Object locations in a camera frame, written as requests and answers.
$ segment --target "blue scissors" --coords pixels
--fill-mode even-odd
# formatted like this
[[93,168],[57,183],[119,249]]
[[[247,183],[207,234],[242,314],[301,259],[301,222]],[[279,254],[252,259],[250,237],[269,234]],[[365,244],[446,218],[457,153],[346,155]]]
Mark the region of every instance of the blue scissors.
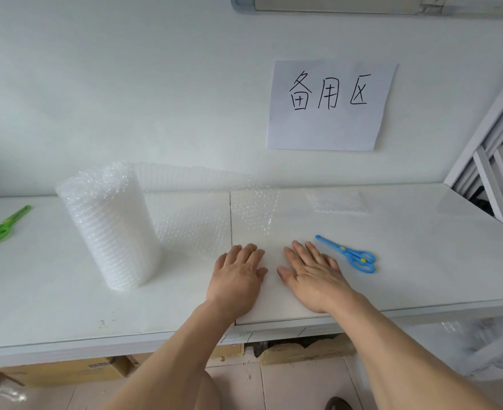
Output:
[[331,246],[332,248],[340,251],[352,266],[358,269],[360,272],[364,273],[375,273],[375,267],[373,265],[374,262],[377,261],[377,258],[373,256],[372,253],[368,251],[358,251],[352,250],[347,247],[341,246],[340,244],[335,243],[334,241],[327,240],[326,238],[316,234],[316,240],[323,241],[325,244]]

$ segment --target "brown shoe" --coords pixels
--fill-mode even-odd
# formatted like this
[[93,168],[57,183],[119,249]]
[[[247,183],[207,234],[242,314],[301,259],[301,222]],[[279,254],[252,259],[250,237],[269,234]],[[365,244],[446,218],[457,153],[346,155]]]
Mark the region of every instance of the brown shoe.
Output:
[[325,410],[352,410],[352,407],[340,397],[331,397],[325,406]]

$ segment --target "bubble wrap roll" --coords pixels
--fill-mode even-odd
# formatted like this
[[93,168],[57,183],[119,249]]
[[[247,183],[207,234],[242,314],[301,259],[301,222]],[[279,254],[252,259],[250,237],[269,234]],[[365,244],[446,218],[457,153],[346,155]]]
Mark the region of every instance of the bubble wrap roll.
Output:
[[78,173],[56,187],[111,289],[147,282],[161,256],[160,241],[130,163]]

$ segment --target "green scissors handle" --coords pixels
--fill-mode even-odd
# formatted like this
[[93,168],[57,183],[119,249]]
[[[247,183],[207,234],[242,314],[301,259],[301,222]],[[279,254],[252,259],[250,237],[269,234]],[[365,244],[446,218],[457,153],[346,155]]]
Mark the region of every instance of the green scissors handle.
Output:
[[5,240],[9,236],[13,224],[15,224],[15,222],[20,220],[23,217],[23,215],[29,212],[32,208],[33,208],[32,206],[24,206],[16,213],[12,214],[10,217],[3,220],[3,222],[0,224],[0,242]]

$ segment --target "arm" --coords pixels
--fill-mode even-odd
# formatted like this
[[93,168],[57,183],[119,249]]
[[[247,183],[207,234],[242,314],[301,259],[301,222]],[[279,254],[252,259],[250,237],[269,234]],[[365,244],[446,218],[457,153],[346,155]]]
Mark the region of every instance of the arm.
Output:
[[303,305],[329,313],[348,334],[379,409],[499,409],[351,289],[335,259],[305,245],[284,248],[294,270],[280,266],[278,274]]
[[217,260],[206,301],[105,405],[104,410],[179,410],[196,399],[200,374],[236,318],[249,312],[267,269],[263,250],[234,246]]

